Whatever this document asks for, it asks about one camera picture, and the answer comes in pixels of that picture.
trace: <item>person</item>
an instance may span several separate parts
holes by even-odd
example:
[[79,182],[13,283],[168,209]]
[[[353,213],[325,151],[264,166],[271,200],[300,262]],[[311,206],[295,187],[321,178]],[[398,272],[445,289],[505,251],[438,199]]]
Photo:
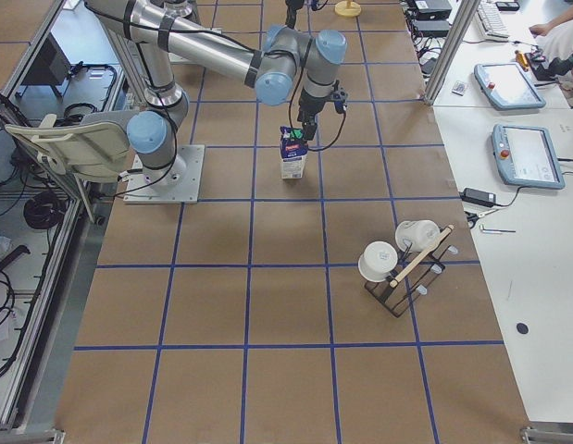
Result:
[[[547,60],[551,62],[556,57],[563,60],[573,53],[573,5],[547,23],[540,23],[529,27],[535,35],[535,43],[543,50]],[[558,76],[558,81],[564,94],[573,105],[573,69],[565,76]]]

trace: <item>person's arm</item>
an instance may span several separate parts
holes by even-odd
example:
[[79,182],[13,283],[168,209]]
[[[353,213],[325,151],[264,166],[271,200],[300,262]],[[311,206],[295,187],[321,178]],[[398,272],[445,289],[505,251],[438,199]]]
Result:
[[556,18],[547,23],[533,25],[529,28],[529,31],[535,35],[546,35],[549,31],[555,28],[557,25],[566,23],[573,19],[573,5],[564,13],[560,14]]

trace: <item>white mounting plate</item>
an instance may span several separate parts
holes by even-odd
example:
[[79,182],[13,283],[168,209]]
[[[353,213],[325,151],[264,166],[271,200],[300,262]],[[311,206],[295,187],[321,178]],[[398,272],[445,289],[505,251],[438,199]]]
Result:
[[[206,30],[213,31],[218,34],[222,33],[222,28],[211,28]],[[168,53],[168,59],[170,60],[172,65],[196,65],[192,60],[185,57],[181,57],[180,55],[176,55],[173,53]]]
[[[124,194],[126,204],[178,204],[185,202],[195,204],[200,191],[200,178],[202,177],[202,165],[204,164],[204,145],[184,145],[177,148],[177,156],[185,161],[187,169],[175,186],[167,190],[158,191],[152,187],[146,187],[136,192]],[[142,168],[142,162],[136,155],[132,168]],[[128,190],[140,188],[146,185],[142,174],[130,175]]]

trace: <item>yellow disc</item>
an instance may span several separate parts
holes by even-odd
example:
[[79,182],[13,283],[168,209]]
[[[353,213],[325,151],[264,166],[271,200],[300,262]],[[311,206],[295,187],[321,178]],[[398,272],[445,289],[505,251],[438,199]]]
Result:
[[357,2],[340,2],[335,5],[335,13],[342,17],[358,17],[362,8]]

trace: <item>round black object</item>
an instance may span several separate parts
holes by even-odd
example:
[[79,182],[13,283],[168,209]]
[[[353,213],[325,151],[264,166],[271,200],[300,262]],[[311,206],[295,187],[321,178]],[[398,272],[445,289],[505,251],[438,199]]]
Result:
[[25,222],[31,228],[50,229],[59,224],[66,213],[66,202],[53,191],[44,191],[29,199],[23,208]]
[[527,327],[527,324],[519,322],[517,324],[517,332],[520,333],[521,335],[526,335],[527,333],[529,333],[529,328]]

